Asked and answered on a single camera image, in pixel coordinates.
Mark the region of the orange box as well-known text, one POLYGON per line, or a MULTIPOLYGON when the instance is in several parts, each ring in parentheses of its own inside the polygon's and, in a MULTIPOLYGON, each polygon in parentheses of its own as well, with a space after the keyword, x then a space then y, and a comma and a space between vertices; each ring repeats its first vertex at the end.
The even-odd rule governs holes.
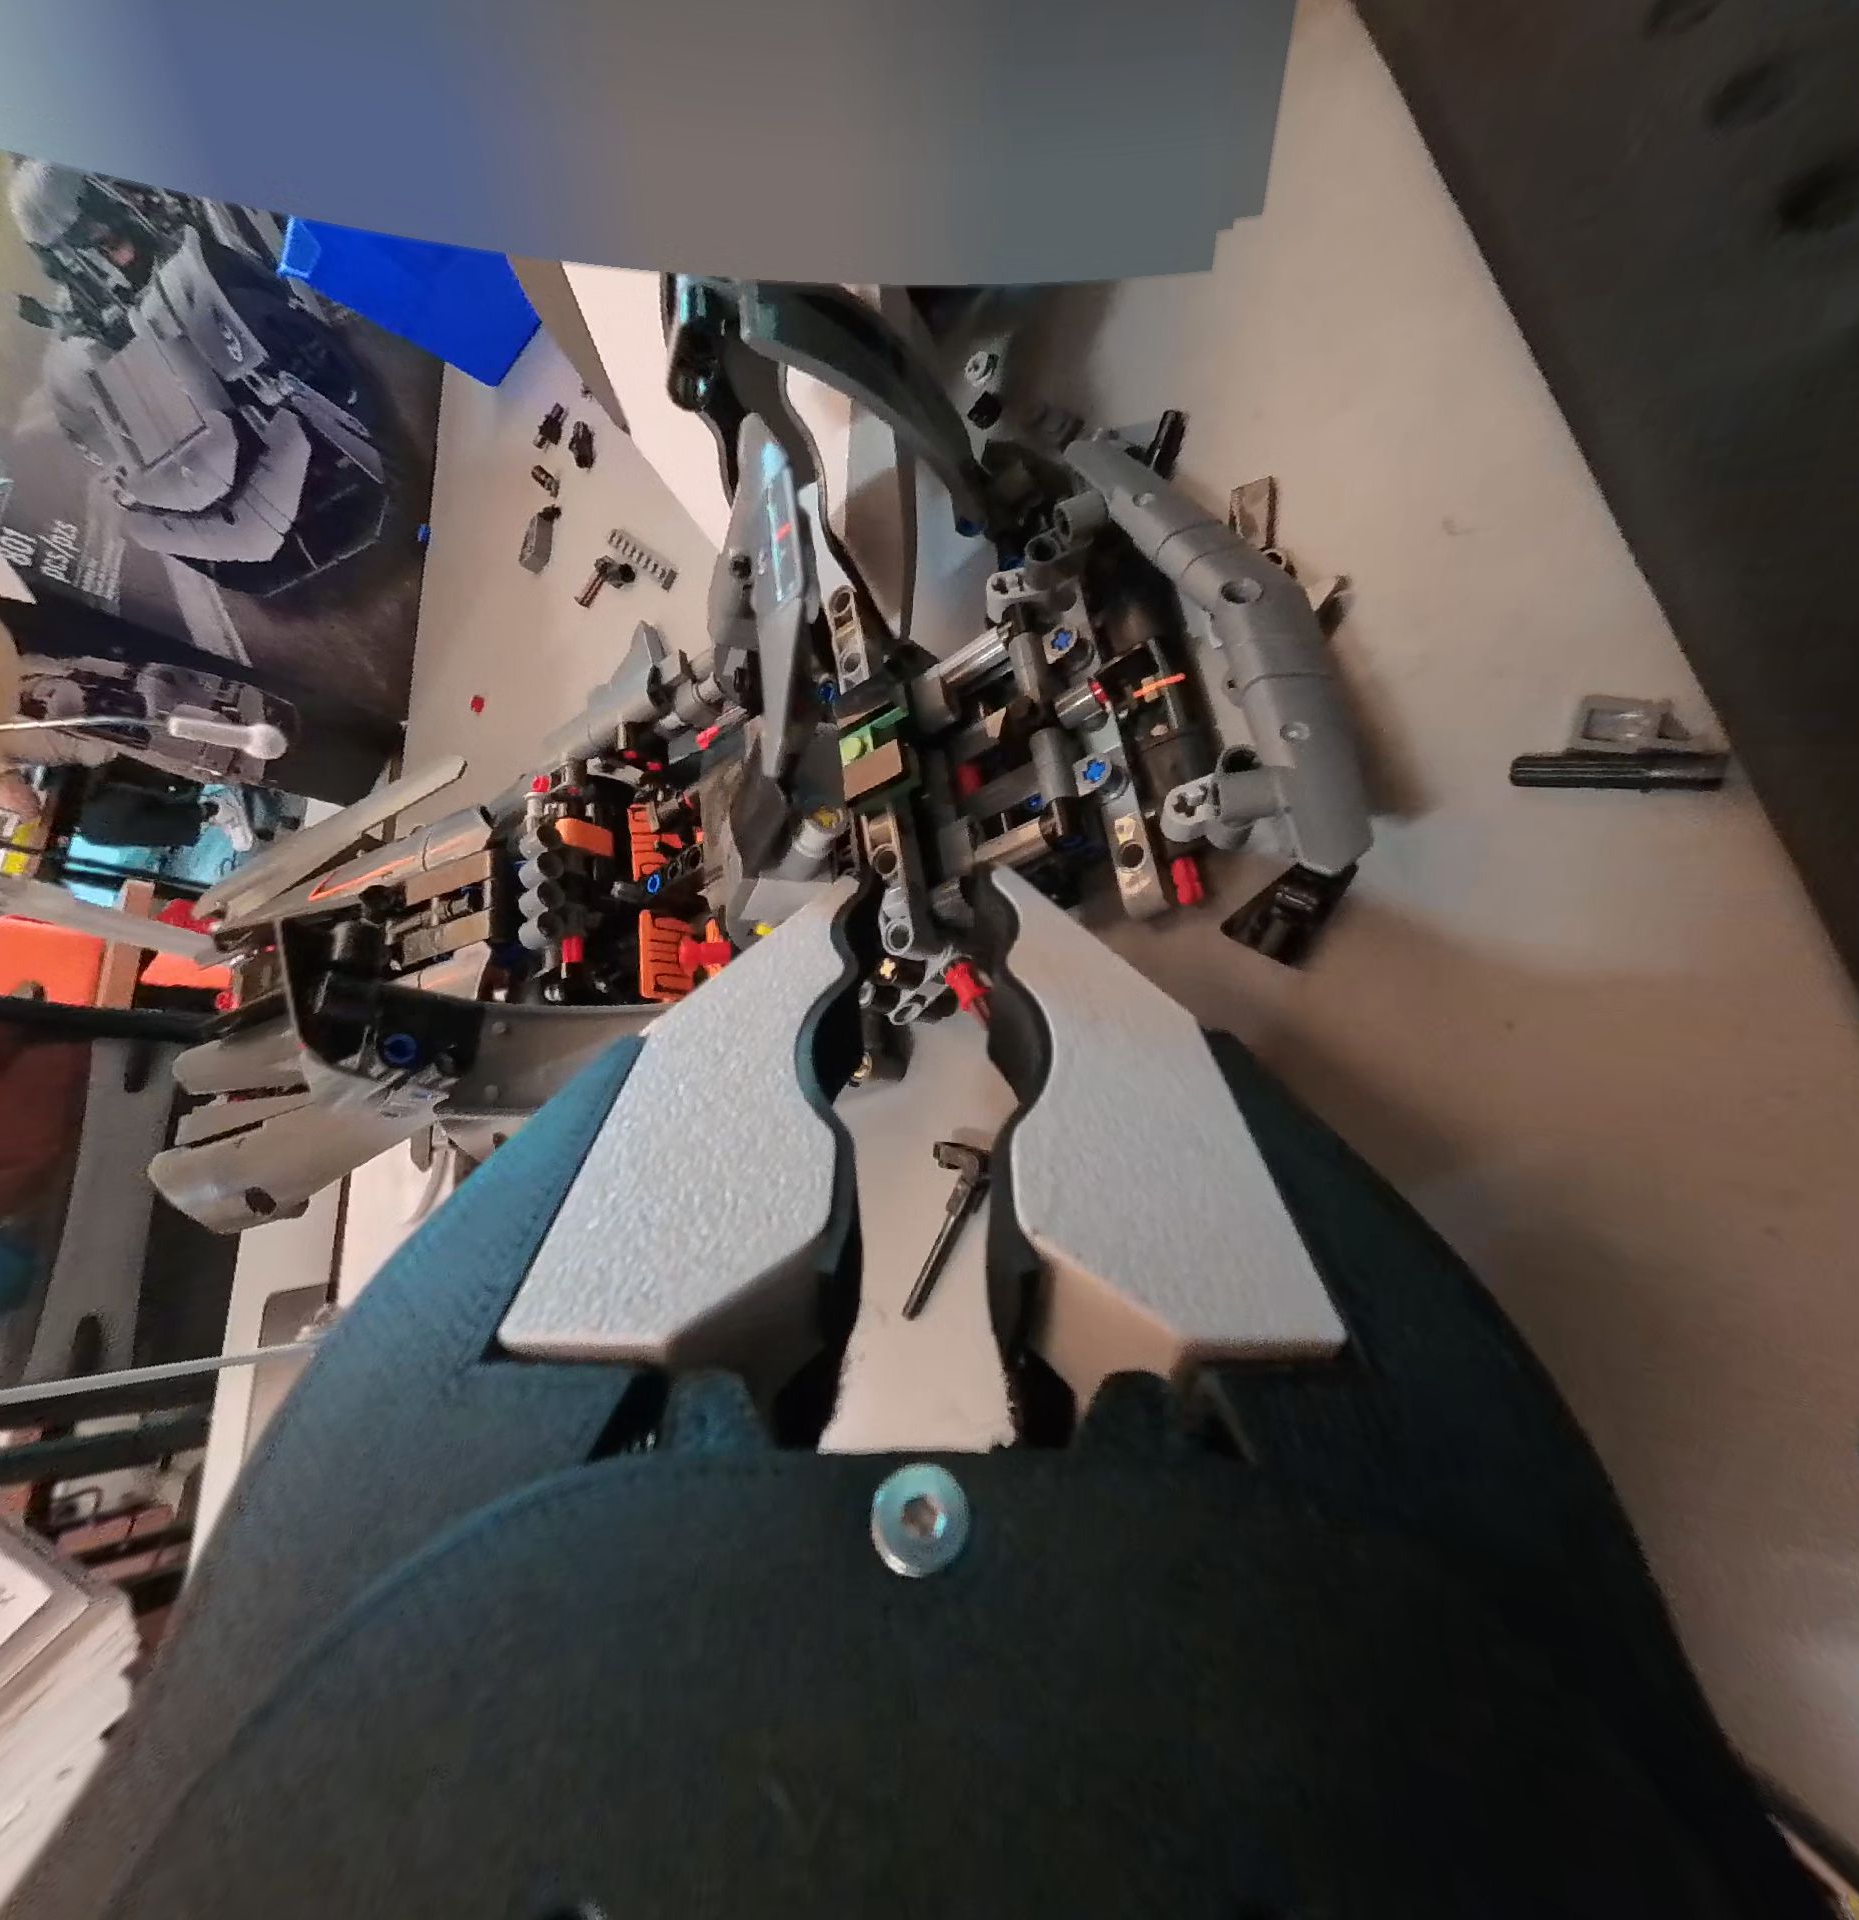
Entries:
POLYGON ((139 989, 192 989, 225 994, 222 964, 201 967, 159 949, 107 944, 94 933, 0 918, 0 996, 35 989, 36 999, 72 1006, 130 1006, 139 989))

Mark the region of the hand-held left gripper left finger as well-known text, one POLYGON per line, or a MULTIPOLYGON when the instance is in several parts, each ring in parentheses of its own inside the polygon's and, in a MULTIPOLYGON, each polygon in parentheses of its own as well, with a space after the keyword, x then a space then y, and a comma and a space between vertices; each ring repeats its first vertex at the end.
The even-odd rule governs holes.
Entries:
POLYGON ((862 881, 843 876, 633 1043, 500 1325, 510 1357, 742 1378, 814 1437, 861 1299, 862 881))

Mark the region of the dark perforated panel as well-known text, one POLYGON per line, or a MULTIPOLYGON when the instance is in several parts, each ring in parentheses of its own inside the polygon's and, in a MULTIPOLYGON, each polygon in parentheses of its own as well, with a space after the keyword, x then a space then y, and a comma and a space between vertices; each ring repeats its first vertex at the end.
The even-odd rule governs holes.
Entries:
POLYGON ((1859 2, 1355 9, 1859 994, 1859 2))

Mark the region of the black lego slope piece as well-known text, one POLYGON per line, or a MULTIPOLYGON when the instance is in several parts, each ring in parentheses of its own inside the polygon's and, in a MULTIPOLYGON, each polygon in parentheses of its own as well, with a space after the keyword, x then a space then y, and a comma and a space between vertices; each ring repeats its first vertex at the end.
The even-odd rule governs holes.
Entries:
POLYGON ((1356 862, 1335 871, 1320 871, 1303 862, 1288 865, 1272 881, 1235 907, 1218 925, 1218 933, 1285 968, 1301 968, 1320 944, 1355 874, 1356 862))

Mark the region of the black cardboard box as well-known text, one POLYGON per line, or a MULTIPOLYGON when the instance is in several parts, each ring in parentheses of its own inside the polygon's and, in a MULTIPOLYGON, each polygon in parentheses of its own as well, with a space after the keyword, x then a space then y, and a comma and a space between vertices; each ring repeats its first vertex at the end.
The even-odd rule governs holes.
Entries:
POLYGON ((442 365, 280 276, 283 233, 0 150, 8 757, 348 803, 397 754, 442 365), (292 747, 176 742, 176 708, 292 747))

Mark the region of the grey box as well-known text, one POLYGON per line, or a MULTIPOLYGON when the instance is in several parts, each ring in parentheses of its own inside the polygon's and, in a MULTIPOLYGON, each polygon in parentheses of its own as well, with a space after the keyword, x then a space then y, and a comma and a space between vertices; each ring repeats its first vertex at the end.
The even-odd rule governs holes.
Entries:
POLYGON ((0 1878, 72 1812, 130 1702, 126 1598, 0 1511, 0 1878))

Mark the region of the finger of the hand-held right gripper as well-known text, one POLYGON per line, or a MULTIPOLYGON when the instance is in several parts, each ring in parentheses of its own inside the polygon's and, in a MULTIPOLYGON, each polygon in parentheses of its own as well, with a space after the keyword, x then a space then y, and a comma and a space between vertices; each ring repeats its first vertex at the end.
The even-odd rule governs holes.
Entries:
POLYGON ((673 564, 711 564, 731 502, 711 428, 668 393, 662 276, 586 261, 512 272, 606 419, 592 482, 606 529, 627 529, 673 564))
POLYGON ((827 551, 888 638, 918 635, 922 561, 918 456, 866 406, 817 406, 817 488, 827 551))

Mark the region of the grey lego car model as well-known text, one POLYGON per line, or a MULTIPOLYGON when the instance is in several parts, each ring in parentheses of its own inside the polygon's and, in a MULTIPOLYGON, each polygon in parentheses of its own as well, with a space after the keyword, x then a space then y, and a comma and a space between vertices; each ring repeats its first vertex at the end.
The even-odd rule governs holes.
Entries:
POLYGON ((408 797, 307 828, 207 894, 225 1010, 173 1062, 147 1177, 235 1236, 292 1219, 418 1135, 484 1159, 602 1043, 639 1030, 868 879, 874 953, 852 1079, 911 1030, 985 1023, 973 881, 1134 918, 1203 900, 1165 800, 1223 744, 1187 623, 1061 430, 960 414, 931 365, 841 287, 664 276, 669 399, 717 443, 730 502, 705 638, 634 628, 623 659, 489 803, 385 836, 408 797), (794 377, 890 430, 984 549, 981 632, 935 653, 880 607, 827 512, 794 377))

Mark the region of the bright blue object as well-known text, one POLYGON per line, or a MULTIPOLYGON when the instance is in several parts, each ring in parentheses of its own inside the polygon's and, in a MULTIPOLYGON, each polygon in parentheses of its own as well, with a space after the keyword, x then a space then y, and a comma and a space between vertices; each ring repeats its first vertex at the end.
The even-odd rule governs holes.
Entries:
POLYGON ((541 329, 502 252, 292 217, 277 273, 489 387, 541 329))

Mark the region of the thin black lego rod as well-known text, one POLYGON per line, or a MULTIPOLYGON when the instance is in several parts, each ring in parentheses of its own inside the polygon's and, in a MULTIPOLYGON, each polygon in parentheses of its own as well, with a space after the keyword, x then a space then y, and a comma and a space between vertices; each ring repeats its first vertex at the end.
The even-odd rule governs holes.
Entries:
POLYGON ((946 1268, 957 1247, 957 1240, 964 1232, 967 1220, 985 1199, 989 1180, 990 1180, 989 1148, 977 1147, 973 1141, 937 1140, 931 1147, 931 1157, 940 1169, 951 1174, 951 1191, 946 1195, 941 1222, 937 1225, 931 1245, 918 1271, 918 1280, 911 1283, 904 1298, 904 1305, 903 1305, 904 1321, 914 1321, 922 1316, 922 1310, 929 1305, 931 1292, 941 1280, 941 1271, 946 1268))

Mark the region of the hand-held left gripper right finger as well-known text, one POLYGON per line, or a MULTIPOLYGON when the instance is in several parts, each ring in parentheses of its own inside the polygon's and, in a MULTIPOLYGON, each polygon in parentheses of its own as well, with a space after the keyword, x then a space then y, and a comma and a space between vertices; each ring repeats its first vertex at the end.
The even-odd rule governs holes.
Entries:
POLYGON ((1345 1314, 1203 1026, 1010 870, 985 876, 989 1314, 1083 1424, 1114 1378, 1324 1363, 1345 1314))

